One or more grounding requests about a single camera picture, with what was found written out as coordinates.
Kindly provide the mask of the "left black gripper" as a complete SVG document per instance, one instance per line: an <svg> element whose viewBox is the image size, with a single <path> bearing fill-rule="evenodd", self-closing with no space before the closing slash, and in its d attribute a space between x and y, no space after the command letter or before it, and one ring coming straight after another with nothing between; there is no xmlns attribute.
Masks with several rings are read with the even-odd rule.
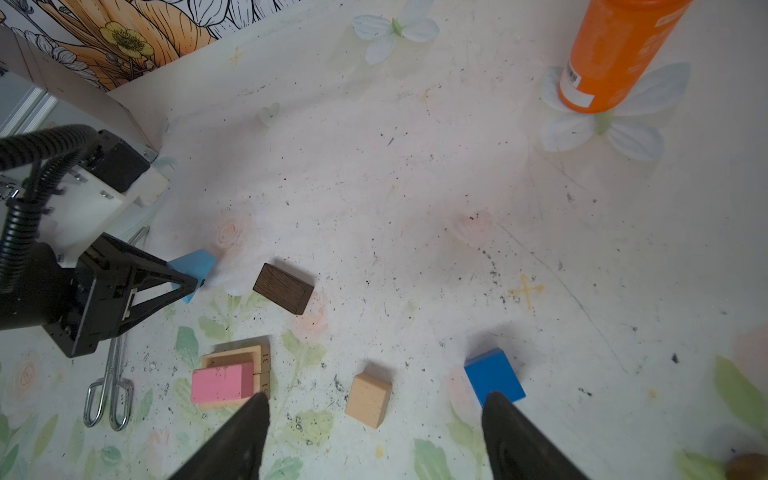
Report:
<svg viewBox="0 0 768 480"><path fill-rule="evenodd" d="M197 287L196 277L107 233L73 268L35 242L15 289L1 295L1 329L41 327L66 357L89 355Z"/></svg>

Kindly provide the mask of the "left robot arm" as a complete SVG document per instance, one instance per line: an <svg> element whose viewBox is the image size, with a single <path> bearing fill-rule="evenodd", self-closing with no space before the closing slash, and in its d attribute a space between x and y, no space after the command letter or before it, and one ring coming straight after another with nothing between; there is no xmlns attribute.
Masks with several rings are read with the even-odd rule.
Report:
<svg viewBox="0 0 768 480"><path fill-rule="evenodd" d="M189 301L215 260L166 261L108 231L154 204L167 178L116 135L68 125L6 137L1 167L28 167L1 229L1 326L43 328L69 358L95 352L164 307Z"/></svg>

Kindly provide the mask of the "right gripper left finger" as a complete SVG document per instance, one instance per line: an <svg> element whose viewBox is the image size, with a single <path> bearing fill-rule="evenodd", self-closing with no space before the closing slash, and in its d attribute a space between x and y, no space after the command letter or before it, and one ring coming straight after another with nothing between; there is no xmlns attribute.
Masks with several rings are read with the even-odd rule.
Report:
<svg viewBox="0 0 768 480"><path fill-rule="evenodd" d="M269 424L268 397L256 393L170 479L258 479Z"/></svg>

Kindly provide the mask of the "pink block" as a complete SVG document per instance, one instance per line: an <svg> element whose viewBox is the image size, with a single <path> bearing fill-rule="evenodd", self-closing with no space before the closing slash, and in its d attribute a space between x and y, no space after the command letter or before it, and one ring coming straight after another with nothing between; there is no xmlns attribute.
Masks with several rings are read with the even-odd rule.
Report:
<svg viewBox="0 0 768 480"><path fill-rule="evenodd" d="M234 401L254 393L253 365L240 363L195 370L190 400L193 404Z"/></svg>

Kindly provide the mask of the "light blue triangular block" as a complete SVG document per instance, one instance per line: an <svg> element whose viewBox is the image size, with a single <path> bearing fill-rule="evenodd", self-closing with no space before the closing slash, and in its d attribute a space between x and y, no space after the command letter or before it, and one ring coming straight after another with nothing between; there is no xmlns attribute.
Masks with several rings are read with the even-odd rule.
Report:
<svg viewBox="0 0 768 480"><path fill-rule="evenodd" d="M217 258L213 254L207 250L199 249L167 263L167 266L171 269L182 274L190 275L197 281L194 290L182 299L184 303L190 303L197 291L203 286L206 278L216 265L216 262Z"/></svg>

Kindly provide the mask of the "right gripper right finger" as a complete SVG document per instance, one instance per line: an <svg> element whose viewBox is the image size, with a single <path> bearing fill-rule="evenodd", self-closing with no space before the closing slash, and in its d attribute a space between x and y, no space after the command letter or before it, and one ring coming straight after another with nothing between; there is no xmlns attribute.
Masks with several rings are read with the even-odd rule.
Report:
<svg viewBox="0 0 768 480"><path fill-rule="evenodd" d="M481 423L494 479L587 479L501 392L486 397Z"/></svg>

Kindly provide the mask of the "small wood cube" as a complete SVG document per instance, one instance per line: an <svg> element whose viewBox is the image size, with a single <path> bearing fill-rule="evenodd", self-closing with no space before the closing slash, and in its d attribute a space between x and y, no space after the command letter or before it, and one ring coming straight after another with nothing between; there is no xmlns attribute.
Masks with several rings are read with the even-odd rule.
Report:
<svg viewBox="0 0 768 480"><path fill-rule="evenodd" d="M391 391L391 383L368 373L360 373L352 382L345 414L372 429L378 429L385 418Z"/></svg>

